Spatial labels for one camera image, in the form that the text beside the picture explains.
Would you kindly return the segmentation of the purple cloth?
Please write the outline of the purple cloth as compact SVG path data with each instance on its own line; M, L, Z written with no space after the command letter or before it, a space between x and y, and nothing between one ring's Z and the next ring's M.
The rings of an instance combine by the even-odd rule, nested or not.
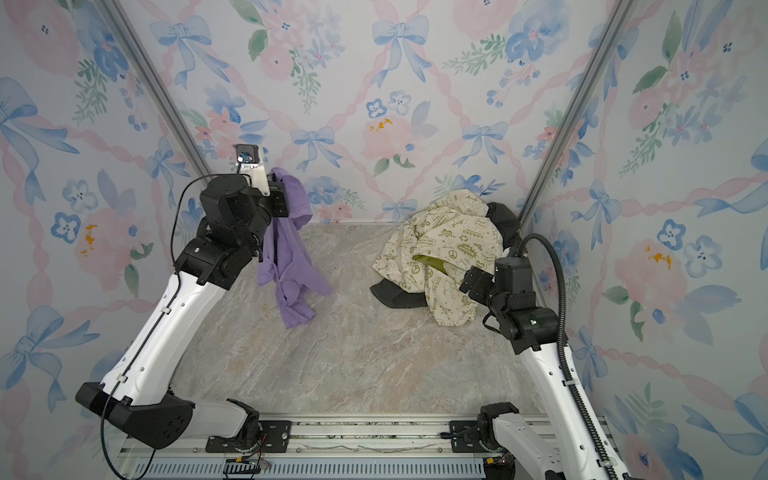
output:
M264 259L258 268L258 284L275 284L275 298L283 324L291 329L309 323L315 316L304 299L312 291L332 293L327 279L312 265L300 230L312 219L313 210L302 182L286 170L275 168L286 193L288 215L275 217L264 237Z

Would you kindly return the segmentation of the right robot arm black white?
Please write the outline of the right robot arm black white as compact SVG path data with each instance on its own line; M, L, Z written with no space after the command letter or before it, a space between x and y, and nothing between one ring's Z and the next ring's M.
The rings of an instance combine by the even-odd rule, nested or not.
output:
M528 259L509 256L497 259L492 272L471 268L460 290L488 308L497 322L492 332L510 342L539 392L556 443L545 441L509 403L482 407L479 443L512 458L534 479L628 479L628 467L570 365L564 316L538 305L532 280Z

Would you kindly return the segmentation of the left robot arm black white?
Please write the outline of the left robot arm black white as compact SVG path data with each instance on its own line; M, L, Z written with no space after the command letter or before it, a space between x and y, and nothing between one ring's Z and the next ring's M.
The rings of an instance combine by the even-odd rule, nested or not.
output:
M200 194L197 233L174 262L167 288L123 358L76 401L101 420L156 449L181 438L214 437L241 451L261 438L259 413L241 401L186 400L170 387L204 318L242 270L263 258L268 227L287 217L285 186L273 173L224 174Z

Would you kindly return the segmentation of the cream green printed cloth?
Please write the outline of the cream green printed cloth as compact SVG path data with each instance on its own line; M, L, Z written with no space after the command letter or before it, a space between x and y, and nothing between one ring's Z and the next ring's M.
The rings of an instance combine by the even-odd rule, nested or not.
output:
M373 269L407 293L423 293L440 326L461 326L478 304L459 290L473 267L490 273L503 253L488 205L469 190L454 190L414 214L387 240Z

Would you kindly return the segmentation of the dark grey cloth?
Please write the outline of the dark grey cloth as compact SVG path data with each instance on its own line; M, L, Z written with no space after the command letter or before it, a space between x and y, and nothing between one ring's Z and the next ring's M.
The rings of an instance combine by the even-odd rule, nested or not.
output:
M388 279L382 279L370 287L372 295L383 305L391 309L427 308L426 295L423 292L406 292Z

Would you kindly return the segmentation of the left corner aluminium post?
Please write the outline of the left corner aluminium post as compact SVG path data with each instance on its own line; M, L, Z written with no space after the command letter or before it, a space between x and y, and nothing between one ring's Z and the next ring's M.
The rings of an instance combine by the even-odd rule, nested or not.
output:
M160 111L161 118L169 127L186 155L192 169L198 175L211 174L212 170L197 149L192 133L187 128L180 110L175 105L138 33L119 1L96 0L96 8L112 29L128 60L136 68L146 84L148 94Z

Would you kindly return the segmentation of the corner aluminium post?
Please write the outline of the corner aluminium post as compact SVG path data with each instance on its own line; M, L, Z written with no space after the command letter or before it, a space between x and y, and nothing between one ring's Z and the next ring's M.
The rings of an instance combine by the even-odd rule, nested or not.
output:
M187 128L180 110L175 105L138 33L119 1L96 0L96 8L112 29L128 60L136 68L146 84L148 94L160 111L161 118L169 127L186 155L192 169L198 175L211 174L212 170L197 149L192 133Z
M545 187L563 154L566 143L576 131L586 107L591 101L597 81L607 68L609 57L615 52L620 36L627 28L629 17L634 9L634 1L620 0L615 3L607 18L605 30L599 37L574 95L565 110L563 124L555 135L551 147L544 155L543 163L535 177L532 189L521 210L521 226L526 229L534 219L534 212Z

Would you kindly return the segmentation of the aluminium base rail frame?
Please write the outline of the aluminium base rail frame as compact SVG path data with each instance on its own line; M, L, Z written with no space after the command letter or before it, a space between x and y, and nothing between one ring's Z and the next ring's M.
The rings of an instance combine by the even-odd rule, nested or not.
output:
M523 416L550 445L549 419ZM256 448L214 437L153 451L134 439L115 458L136 479L534 479L510 457L467 447L452 433L477 415L265 415Z

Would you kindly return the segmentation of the right corner aluminium post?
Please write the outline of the right corner aluminium post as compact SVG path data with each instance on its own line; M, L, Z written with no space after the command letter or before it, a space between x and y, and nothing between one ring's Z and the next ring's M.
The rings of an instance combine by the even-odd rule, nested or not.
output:
M597 81L607 68L609 57L615 52L620 36L627 28L629 17L634 9L634 1L620 0L615 3L607 18L605 30L599 37L574 95L565 110L563 124L555 135L551 147L544 155L543 163L535 177L532 189L521 210L521 226L526 229L534 219L534 212L545 187L563 154L566 143L576 131L586 107L591 101Z

